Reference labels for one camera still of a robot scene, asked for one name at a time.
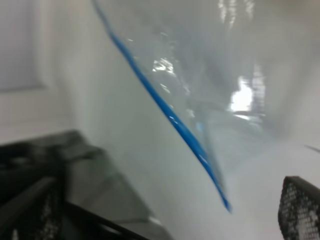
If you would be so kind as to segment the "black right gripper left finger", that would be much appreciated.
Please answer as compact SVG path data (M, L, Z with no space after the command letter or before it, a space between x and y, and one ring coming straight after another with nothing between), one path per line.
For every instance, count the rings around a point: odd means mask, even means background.
M3 240L169 240L115 167L77 131L0 146Z

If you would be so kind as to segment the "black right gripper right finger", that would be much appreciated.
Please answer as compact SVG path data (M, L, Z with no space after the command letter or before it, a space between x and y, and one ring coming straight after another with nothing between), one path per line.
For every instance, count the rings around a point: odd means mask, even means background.
M299 176L285 177L277 218L285 240L318 240L320 189Z

